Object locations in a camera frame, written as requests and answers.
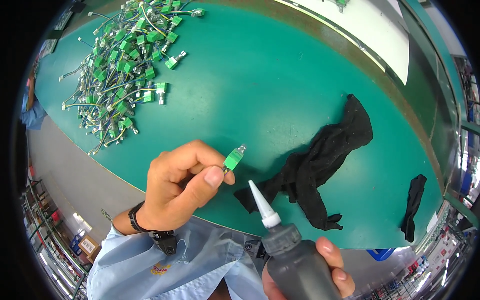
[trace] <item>black strap clip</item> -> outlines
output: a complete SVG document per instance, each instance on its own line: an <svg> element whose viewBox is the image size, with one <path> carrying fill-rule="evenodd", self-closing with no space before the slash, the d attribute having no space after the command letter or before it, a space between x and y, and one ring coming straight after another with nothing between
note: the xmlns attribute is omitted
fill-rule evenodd
<svg viewBox="0 0 480 300"><path fill-rule="evenodd" d="M265 262L270 258L261 240L248 240L243 249L251 258L262 258Z"/></svg>
<svg viewBox="0 0 480 300"><path fill-rule="evenodd" d="M177 238L170 231L149 231L148 235L167 256L177 253Z"/></svg>

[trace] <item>light blue shirt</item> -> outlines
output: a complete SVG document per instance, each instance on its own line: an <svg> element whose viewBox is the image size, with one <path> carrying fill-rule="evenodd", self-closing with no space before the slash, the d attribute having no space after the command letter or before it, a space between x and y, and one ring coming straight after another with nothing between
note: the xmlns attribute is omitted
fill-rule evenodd
<svg viewBox="0 0 480 300"><path fill-rule="evenodd" d="M26 125L27 129L29 130L40 130L42 127L42 122L47 113L43 109L43 107L40 105L40 102L38 99L35 97L35 100L33 102L32 107L27 110L26 106L28 103L28 90L29 87L25 87L25 93L23 97L23 102L22 102L22 113L20 115L20 120L22 121L23 124Z"/></svg>
<svg viewBox="0 0 480 300"><path fill-rule="evenodd" d="M255 262L243 250L256 239L192 217L175 230L177 252L166 256L147 233L124 236L112 225L87 279L90 300L206 300L222 278L232 300L266 300Z"/></svg>

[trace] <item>hand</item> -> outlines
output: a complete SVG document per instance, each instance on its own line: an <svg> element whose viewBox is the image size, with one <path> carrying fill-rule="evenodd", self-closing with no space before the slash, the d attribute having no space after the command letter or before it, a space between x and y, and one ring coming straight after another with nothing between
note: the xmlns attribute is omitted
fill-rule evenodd
<svg viewBox="0 0 480 300"><path fill-rule="evenodd" d="M352 276L343 271L343 259L340 249L332 244L327 238L321 237L315 244L317 251L323 256L332 271L332 279L336 287L340 291L343 298L353 294L355 290L355 283ZM267 271L266 265L262 272L262 282L264 284L264 292L269 300L286 300L278 287L276 286L270 274Z"/></svg>
<svg viewBox="0 0 480 300"><path fill-rule="evenodd" d="M233 172L223 174L224 160L223 155L199 140L160 153L150 163L145 203L137 212L138 225L164 231L185 224L195 209L215 196L223 181L235 183Z"/></svg>

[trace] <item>white nozzle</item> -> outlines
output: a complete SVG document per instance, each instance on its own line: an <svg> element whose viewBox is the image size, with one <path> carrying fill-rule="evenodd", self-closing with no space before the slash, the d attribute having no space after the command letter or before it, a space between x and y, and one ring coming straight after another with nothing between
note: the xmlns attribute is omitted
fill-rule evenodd
<svg viewBox="0 0 480 300"><path fill-rule="evenodd" d="M270 204L268 204L265 197L262 193L258 190L257 186L253 181L249 180L248 184L250 185L250 189L252 190L253 197L255 198L255 203L257 203L258 211L262 216L262 223L264 224L265 228L272 228L280 224L282 220L280 220L280 216L273 211Z"/></svg>

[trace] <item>cardboard box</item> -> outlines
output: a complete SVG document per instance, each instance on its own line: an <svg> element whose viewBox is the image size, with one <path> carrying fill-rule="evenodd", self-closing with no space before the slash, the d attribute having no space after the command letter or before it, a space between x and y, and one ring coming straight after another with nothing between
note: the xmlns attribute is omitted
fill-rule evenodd
<svg viewBox="0 0 480 300"><path fill-rule="evenodd" d="M78 245L80 249L85 253L89 262L93 263L96 256L102 248L93 238L89 235L84 236L80 244Z"/></svg>

